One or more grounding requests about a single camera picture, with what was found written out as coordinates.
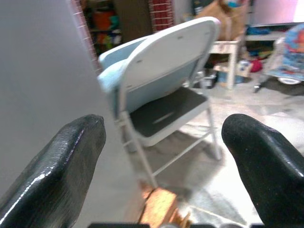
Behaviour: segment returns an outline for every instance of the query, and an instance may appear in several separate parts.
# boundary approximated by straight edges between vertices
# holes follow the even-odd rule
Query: folding chair
[[[102,67],[106,68],[98,77],[99,82],[108,93],[119,125],[129,136],[124,146],[135,146],[155,187],[156,175],[210,133],[215,158],[221,158],[209,99],[205,93],[199,95],[191,90],[197,71],[205,64],[218,34],[217,19],[200,18],[132,41],[133,50],[127,43],[99,57]],[[123,52],[123,57],[119,57],[119,52]],[[190,81],[188,88],[181,86],[185,80]],[[155,145],[203,111],[207,111],[210,124],[206,134],[153,172],[142,145]]]

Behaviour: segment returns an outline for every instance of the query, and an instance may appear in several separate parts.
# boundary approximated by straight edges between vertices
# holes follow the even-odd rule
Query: wooden block
[[[176,195],[157,188],[147,199],[140,223],[148,223],[151,228],[157,228],[159,225],[169,222],[176,209]]]
[[[154,188],[151,185],[148,185],[144,182],[140,182],[140,187],[142,189],[142,197],[144,200],[147,200],[149,196],[154,191]]]

